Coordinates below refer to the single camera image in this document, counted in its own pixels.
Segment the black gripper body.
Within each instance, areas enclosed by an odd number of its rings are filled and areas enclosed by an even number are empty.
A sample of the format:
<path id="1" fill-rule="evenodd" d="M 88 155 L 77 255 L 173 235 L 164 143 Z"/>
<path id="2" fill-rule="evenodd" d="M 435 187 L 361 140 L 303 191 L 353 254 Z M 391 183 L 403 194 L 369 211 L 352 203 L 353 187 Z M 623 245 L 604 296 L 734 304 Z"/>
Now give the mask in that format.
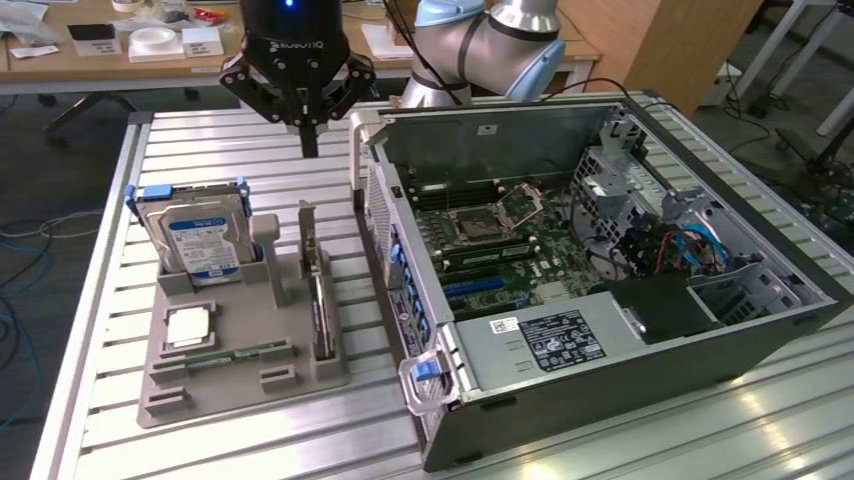
<path id="1" fill-rule="evenodd" d="M 256 0 L 239 6 L 249 65 L 279 88 L 325 88 L 351 54 L 341 3 Z"/>

